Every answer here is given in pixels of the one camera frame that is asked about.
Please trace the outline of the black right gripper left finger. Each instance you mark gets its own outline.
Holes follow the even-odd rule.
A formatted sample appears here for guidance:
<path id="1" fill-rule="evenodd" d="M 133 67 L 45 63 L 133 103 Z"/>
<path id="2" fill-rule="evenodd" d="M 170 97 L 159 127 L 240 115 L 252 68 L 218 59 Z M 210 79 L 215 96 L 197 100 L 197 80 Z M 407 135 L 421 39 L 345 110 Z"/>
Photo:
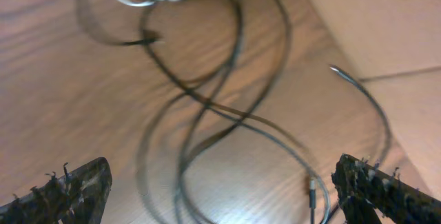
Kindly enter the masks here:
<path id="1" fill-rule="evenodd" d="M 1 224 L 85 223 L 100 224 L 112 186 L 106 158 L 98 157 L 64 175 L 54 172 L 42 187 L 1 206 Z"/>

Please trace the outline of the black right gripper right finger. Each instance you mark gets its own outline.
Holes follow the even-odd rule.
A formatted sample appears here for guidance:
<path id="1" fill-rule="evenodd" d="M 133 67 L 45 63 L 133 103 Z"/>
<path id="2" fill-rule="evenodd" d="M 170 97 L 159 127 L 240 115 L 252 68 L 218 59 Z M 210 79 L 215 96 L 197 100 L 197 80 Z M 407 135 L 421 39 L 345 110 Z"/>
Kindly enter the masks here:
<path id="1" fill-rule="evenodd" d="M 379 210 L 394 223 L 440 224 L 439 200 L 351 155 L 340 157 L 331 178 L 348 223 L 379 223 Z"/>

